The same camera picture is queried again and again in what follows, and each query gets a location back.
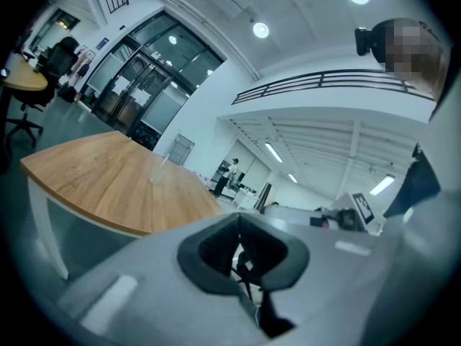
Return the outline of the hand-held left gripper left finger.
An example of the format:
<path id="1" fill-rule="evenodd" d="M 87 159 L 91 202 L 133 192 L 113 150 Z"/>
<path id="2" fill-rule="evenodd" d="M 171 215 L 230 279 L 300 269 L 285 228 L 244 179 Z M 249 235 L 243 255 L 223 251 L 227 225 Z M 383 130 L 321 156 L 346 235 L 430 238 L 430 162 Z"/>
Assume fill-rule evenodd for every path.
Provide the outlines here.
<path id="1" fill-rule="evenodd" d="M 268 338 L 236 296 L 201 291 L 176 255 L 207 218 L 136 239 L 76 280 L 60 297 L 77 345 L 263 345 Z"/>

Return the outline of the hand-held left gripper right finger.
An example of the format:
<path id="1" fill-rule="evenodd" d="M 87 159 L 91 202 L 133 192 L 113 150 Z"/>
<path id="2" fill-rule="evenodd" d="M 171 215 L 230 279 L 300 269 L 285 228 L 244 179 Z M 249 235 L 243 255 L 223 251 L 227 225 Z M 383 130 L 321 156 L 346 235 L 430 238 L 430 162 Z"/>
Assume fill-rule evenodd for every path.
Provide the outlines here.
<path id="1" fill-rule="evenodd" d="M 242 302 L 253 324 L 244 345 L 259 345 L 300 326 L 328 301 L 376 277 L 393 250 L 393 235 L 316 228 L 260 215 L 240 215 L 240 243 L 253 267 L 241 276 L 262 292 L 260 307 Z"/>

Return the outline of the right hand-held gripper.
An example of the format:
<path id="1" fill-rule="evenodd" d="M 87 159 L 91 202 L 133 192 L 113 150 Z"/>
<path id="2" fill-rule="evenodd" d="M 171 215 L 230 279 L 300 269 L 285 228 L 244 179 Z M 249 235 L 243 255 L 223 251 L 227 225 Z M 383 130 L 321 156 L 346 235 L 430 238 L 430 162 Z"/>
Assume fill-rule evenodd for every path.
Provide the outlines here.
<path id="1" fill-rule="evenodd" d="M 367 231 L 367 224 L 375 218 L 360 192 L 346 192 L 330 208 L 320 208 L 316 212 L 321 215 L 311 217 L 310 225 L 331 230 Z"/>

